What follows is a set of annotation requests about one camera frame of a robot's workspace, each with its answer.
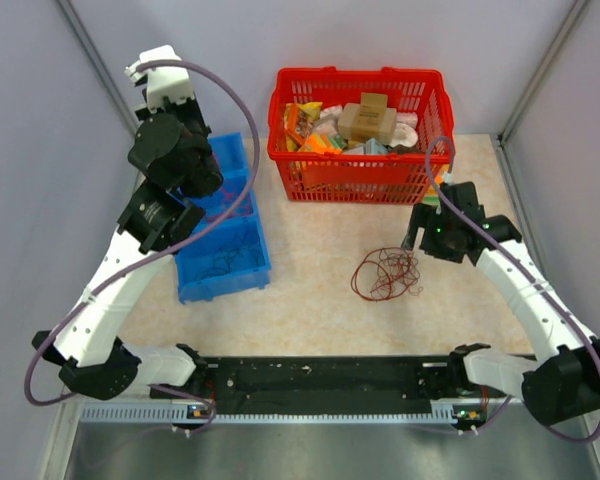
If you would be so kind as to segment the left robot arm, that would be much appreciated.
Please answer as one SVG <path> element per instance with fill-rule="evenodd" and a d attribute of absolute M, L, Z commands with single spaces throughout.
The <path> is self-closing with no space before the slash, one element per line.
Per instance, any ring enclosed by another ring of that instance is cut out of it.
<path fill-rule="evenodd" d="M 141 293 L 206 212 L 195 200 L 213 195 L 224 178 L 209 143 L 198 102 L 163 99 L 137 109 L 141 124 L 128 153 L 144 180 L 117 220 L 109 248 L 79 303 L 81 312 L 46 347 L 73 394 L 109 400 L 130 386 L 162 384 L 185 396 L 206 387 L 196 352 L 130 346 L 118 333 Z"/>

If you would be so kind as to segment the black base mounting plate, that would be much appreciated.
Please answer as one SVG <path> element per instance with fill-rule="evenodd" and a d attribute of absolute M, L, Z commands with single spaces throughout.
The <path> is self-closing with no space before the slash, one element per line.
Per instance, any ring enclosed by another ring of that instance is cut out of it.
<path fill-rule="evenodd" d="M 200 356 L 180 390 L 223 415 L 429 413 L 434 400 L 503 395 L 461 382 L 458 365 L 452 355 Z"/>

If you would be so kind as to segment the blue plastic compartment bin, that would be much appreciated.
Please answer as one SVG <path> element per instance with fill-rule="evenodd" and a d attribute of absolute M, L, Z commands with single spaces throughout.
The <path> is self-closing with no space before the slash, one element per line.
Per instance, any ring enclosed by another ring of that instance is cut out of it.
<path fill-rule="evenodd" d="M 194 201 L 206 212 L 197 231 L 230 207 L 250 176 L 241 134 L 215 136 L 210 144 L 224 182 L 213 195 Z M 183 304 L 265 288 L 271 263 L 255 192 L 250 191 L 213 231 L 176 254 L 175 265 L 177 295 Z"/>

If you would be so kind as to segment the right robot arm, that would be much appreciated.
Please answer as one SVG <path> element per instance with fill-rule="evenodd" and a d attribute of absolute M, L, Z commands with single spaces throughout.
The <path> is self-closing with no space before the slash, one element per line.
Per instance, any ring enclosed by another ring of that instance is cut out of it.
<path fill-rule="evenodd" d="M 600 339 L 568 312 L 511 220 L 486 216 L 473 183 L 443 183 L 439 191 L 439 206 L 413 207 L 403 248 L 469 260 L 498 289 L 534 354 L 528 360 L 485 344 L 462 345 L 450 355 L 449 388 L 467 396 L 492 387 L 522 400 L 544 426 L 599 411 Z"/>

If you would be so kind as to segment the teal sponge package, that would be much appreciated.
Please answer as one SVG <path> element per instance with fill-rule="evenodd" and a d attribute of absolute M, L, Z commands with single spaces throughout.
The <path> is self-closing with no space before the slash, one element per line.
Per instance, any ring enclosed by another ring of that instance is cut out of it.
<path fill-rule="evenodd" d="M 375 138 L 371 138 L 365 142 L 364 151 L 366 155 L 380 155 L 384 156 L 388 154 L 388 149 L 385 145 L 381 144 Z"/>

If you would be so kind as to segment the brown cardboard box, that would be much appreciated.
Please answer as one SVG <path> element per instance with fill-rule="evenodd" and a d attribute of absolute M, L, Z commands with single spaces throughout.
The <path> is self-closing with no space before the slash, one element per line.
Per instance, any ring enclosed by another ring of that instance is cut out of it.
<path fill-rule="evenodd" d="M 346 140 L 366 142 L 376 139 L 389 144 L 397 124 L 397 110 L 388 106 L 381 93 L 362 93 L 358 103 L 347 103 L 338 118 L 339 134 Z"/>

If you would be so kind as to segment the grey aluminium frame rail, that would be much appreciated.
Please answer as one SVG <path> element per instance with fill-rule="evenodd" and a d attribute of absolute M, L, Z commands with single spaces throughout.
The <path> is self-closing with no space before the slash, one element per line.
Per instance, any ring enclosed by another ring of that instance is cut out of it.
<path fill-rule="evenodd" d="M 582 140 L 534 134 L 492 143 L 534 257 L 600 336 L 600 154 Z"/>

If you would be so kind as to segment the orange sponge daddy box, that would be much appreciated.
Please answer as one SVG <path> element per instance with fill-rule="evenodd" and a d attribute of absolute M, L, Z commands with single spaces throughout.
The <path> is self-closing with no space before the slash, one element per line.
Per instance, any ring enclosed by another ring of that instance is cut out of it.
<path fill-rule="evenodd" d="M 341 154 L 343 149 L 344 143 L 339 136 L 313 133 L 305 139 L 298 153 Z"/>

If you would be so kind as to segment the red plastic shopping basket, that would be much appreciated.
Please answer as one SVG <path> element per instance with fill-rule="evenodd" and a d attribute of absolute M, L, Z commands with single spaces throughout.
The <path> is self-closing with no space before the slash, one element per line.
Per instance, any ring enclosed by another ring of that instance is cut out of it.
<path fill-rule="evenodd" d="M 337 123 L 362 93 L 389 97 L 397 124 L 388 154 L 366 155 L 365 142 L 344 139 Z M 454 118 L 436 70 L 283 68 L 268 114 L 268 154 L 294 201 L 415 204 L 429 187 L 433 165 L 450 165 Z M 298 153 L 313 133 L 339 136 L 341 154 Z"/>

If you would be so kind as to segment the colourful sponge pack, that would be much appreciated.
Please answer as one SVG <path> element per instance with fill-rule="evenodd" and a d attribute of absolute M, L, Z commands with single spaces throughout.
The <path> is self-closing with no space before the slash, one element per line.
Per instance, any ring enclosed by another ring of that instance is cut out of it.
<path fill-rule="evenodd" d="M 438 173 L 439 173 L 439 172 L 440 172 L 442 169 L 444 169 L 444 168 L 446 168 L 446 169 L 448 169 L 448 170 L 449 170 L 449 165 L 433 165 L 433 166 L 431 167 L 431 173 L 434 175 L 434 178 L 435 178 L 435 176 L 436 176 L 436 175 L 437 175 L 437 174 L 438 174 Z M 429 176 L 426 176 L 426 179 L 429 181 L 429 187 L 430 187 L 430 184 L 431 184 L 431 182 L 432 182 L 434 179 L 433 179 L 433 180 L 431 180 L 431 179 L 429 178 Z M 422 202 L 423 202 L 424 204 L 427 204 L 427 205 L 430 205 L 430 206 L 438 206 L 438 205 L 440 204 L 439 197 L 438 197 L 438 198 L 435 198 L 435 197 L 430 197 L 430 196 L 428 196 L 428 195 L 427 195 L 427 191 L 425 192 L 425 194 L 424 194 L 424 196 L 423 196 L 423 198 L 422 198 Z"/>

